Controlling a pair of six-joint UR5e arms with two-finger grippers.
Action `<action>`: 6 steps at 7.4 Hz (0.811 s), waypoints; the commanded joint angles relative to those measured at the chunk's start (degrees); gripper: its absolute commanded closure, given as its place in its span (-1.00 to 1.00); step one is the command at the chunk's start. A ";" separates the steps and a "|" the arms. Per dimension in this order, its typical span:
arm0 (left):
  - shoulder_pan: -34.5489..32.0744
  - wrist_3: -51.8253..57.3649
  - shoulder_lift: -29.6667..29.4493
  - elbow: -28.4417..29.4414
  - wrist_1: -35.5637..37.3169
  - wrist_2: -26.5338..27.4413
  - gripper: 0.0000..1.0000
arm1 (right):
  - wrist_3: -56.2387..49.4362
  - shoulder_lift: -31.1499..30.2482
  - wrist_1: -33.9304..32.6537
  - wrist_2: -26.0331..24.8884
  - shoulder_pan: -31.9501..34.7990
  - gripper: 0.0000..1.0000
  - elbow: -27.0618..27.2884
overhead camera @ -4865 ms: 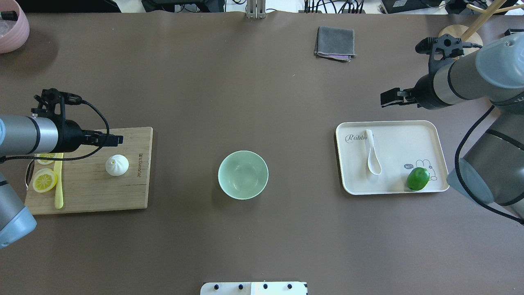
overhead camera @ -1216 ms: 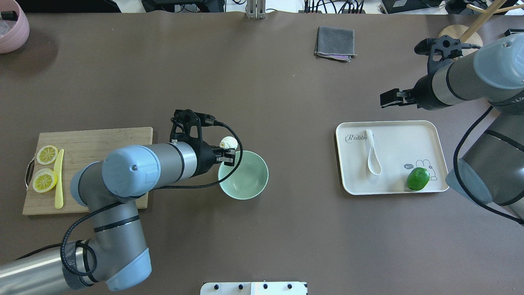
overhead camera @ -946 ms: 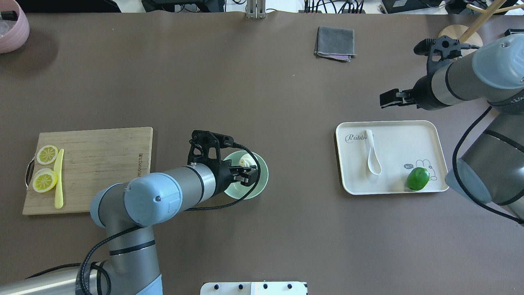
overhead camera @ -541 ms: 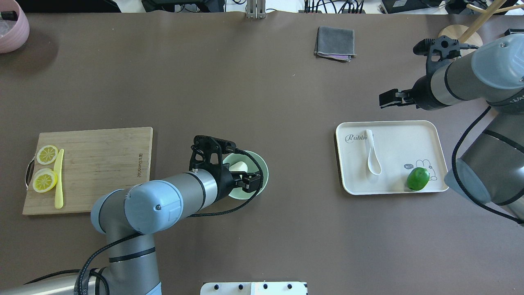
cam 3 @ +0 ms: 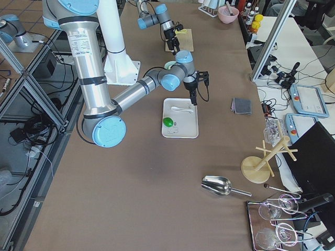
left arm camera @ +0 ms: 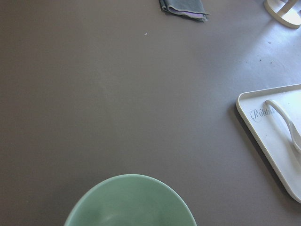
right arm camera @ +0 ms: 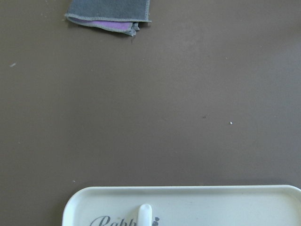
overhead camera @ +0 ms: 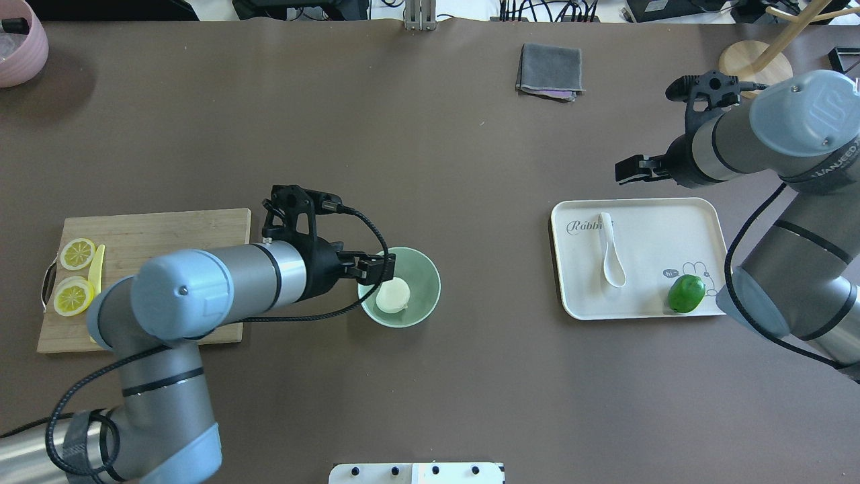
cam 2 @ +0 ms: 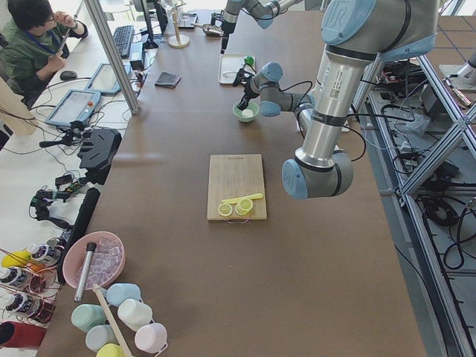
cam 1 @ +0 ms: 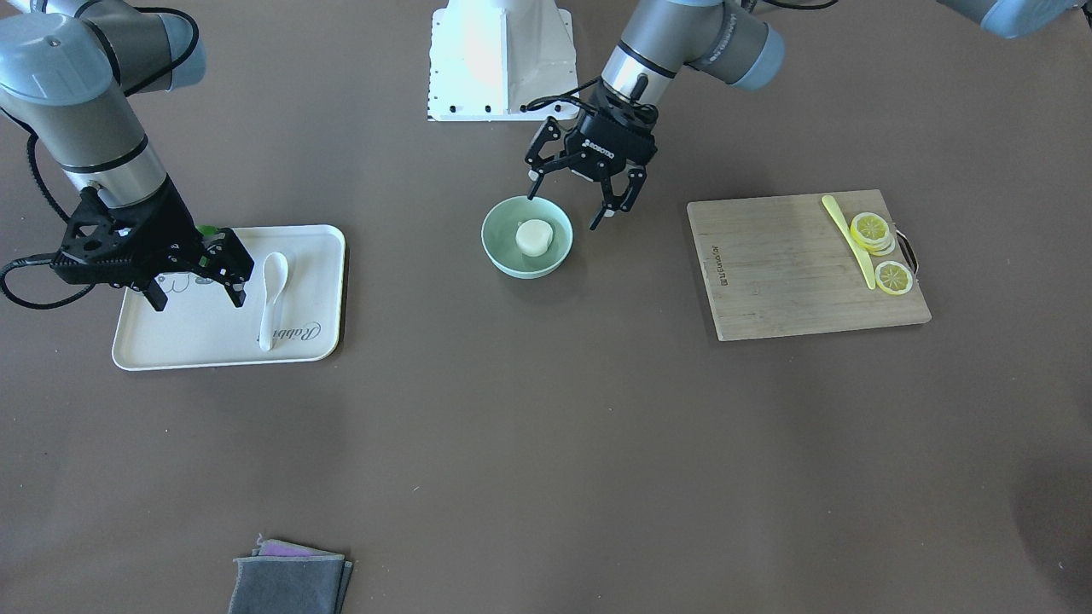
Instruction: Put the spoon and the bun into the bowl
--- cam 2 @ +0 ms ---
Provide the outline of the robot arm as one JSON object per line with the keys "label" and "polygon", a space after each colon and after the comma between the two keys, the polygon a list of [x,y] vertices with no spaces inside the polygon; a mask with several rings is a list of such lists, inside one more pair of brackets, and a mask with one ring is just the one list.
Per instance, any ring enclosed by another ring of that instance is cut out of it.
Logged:
{"label": "robot arm", "polygon": [[211,14],[210,23],[215,25],[219,22],[219,29],[222,31],[220,54],[224,55],[227,50],[230,35],[235,31],[241,11],[252,17],[262,29],[266,29],[275,18],[298,3],[300,1],[269,1],[266,4],[260,1],[227,1],[223,10]]}
{"label": "robot arm", "polygon": [[283,70],[269,62],[243,78],[238,108],[260,98],[265,117],[293,112],[305,139],[283,163],[285,191],[295,199],[338,196],[353,180],[349,156],[337,146],[365,68],[375,60],[406,60],[427,54],[437,35],[438,1],[331,1],[321,23],[325,43],[313,94],[288,93],[279,86]]}

